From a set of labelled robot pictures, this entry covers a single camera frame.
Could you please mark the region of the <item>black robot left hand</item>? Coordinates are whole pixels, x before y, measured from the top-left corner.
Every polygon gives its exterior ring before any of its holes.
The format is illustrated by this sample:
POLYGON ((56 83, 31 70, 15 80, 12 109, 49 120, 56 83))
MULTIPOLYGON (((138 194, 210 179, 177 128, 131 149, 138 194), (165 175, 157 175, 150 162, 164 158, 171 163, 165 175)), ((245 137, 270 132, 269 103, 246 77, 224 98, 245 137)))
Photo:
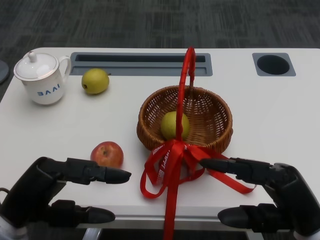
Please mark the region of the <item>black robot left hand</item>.
POLYGON ((94 161, 68 158, 65 162, 38 158, 8 191, 0 206, 0 216, 16 228, 29 222, 43 221, 53 227, 75 228, 80 224, 102 224, 115 220, 115 214, 97 207, 81 207, 73 200, 50 201, 67 184, 91 182, 123 184, 131 173, 99 166, 94 161))

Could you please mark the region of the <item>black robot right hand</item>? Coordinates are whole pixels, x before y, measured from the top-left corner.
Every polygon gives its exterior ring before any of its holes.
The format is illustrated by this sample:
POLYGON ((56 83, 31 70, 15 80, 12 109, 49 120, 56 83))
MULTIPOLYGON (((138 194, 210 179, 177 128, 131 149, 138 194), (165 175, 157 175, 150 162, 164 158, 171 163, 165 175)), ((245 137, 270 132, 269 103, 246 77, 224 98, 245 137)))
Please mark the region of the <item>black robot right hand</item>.
POLYGON ((319 233, 320 204, 295 167, 243 158, 205 158, 200 165, 207 170, 234 174, 238 180, 260 185, 273 200, 272 204, 224 209, 217 215, 222 224, 255 233, 293 230, 296 238, 311 238, 319 233))

